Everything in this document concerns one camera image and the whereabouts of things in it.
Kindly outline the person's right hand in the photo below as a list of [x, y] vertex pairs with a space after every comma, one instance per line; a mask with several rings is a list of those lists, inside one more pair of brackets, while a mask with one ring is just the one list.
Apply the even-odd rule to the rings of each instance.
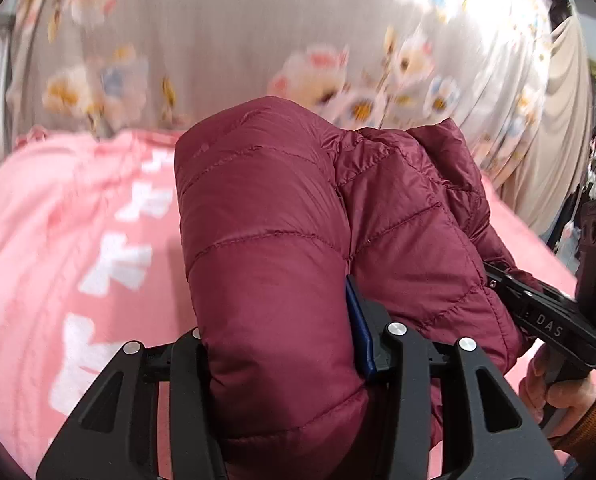
[[549, 348], [542, 344], [526, 370], [519, 385], [518, 396], [536, 422], [544, 418], [545, 406], [563, 411], [562, 419], [552, 427], [552, 437], [570, 431], [590, 410], [596, 401], [596, 382], [590, 375], [584, 379], [546, 384]]

